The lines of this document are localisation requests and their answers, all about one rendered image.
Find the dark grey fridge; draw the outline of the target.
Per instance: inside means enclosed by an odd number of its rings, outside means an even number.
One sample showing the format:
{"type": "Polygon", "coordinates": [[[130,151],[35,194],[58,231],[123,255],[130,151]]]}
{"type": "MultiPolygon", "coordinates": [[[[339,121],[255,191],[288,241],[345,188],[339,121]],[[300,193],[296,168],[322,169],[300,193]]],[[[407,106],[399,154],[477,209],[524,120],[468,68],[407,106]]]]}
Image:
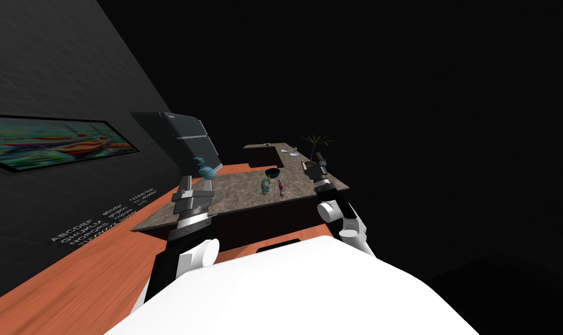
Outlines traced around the dark grey fridge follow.
{"type": "Polygon", "coordinates": [[[199,162],[215,172],[223,166],[202,122],[192,116],[167,112],[131,112],[135,121],[167,153],[181,175],[199,177],[199,162]]]}

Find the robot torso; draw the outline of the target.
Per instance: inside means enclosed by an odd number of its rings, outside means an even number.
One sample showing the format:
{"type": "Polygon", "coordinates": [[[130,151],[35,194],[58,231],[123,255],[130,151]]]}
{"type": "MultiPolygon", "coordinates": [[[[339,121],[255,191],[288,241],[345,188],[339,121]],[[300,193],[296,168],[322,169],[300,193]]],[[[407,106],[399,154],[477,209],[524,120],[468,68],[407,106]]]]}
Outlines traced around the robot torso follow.
{"type": "Polygon", "coordinates": [[[478,335],[409,273],[329,236],[191,270],[106,335],[478,335]]]}

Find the teal spray bottle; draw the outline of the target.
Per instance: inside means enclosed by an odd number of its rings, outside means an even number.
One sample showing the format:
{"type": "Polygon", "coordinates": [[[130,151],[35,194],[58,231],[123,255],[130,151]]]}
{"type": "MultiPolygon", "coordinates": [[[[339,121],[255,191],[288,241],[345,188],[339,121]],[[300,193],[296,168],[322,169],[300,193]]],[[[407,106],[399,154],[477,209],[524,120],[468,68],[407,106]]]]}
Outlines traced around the teal spray bottle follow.
{"type": "Polygon", "coordinates": [[[211,180],[216,176],[216,172],[206,164],[203,158],[194,157],[194,160],[197,161],[197,166],[199,167],[198,173],[202,178],[205,180],[211,180]]]}

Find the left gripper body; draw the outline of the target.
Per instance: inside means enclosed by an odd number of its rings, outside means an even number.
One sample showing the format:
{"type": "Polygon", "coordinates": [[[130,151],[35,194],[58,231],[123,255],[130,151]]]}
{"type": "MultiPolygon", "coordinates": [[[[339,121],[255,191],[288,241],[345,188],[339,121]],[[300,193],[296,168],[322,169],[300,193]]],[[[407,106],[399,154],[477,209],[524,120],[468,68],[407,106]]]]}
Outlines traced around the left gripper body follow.
{"type": "Polygon", "coordinates": [[[213,191],[209,190],[183,190],[172,195],[174,202],[173,214],[194,211],[201,208],[209,208],[212,205],[214,196],[213,191]]]}

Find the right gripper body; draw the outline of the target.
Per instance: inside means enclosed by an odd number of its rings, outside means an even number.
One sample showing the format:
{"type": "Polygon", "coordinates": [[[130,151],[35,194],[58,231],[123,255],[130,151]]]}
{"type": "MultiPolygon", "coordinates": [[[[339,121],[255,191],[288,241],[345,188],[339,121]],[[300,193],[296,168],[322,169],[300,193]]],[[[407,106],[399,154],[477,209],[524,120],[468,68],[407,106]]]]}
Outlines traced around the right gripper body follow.
{"type": "Polygon", "coordinates": [[[313,183],[330,183],[326,165],[308,165],[305,168],[305,174],[313,183]]]}

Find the green potted plant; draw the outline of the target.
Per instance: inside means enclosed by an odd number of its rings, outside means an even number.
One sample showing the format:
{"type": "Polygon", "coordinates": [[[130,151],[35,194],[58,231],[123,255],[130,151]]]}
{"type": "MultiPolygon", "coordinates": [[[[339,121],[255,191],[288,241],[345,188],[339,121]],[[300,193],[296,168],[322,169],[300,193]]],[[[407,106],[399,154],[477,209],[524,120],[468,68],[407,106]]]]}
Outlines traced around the green potted plant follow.
{"type": "Polygon", "coordinates": [[[311,153],[309,154],[309,162],[313,162],[314,154],[316,153],[316,149],[318,146],[329,145],[331,142],[334,142],[334,140],[328,139],[327,136],[312,135],[310,137],[303,137],[302,139],[309,142],[312,145],[311,153]]]}

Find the colourful boat painting black frame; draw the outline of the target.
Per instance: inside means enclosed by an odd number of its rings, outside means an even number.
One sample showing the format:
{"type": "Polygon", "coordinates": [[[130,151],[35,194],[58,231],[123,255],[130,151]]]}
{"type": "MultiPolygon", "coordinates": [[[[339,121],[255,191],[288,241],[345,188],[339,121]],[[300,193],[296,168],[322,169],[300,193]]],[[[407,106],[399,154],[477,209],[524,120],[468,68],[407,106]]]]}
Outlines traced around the colourful boat painting black frame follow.
{"type": "Polygon", "coordinates": [[[13,173],[136,152],[103,120],[0,115],[0,168],[13,173]]]}

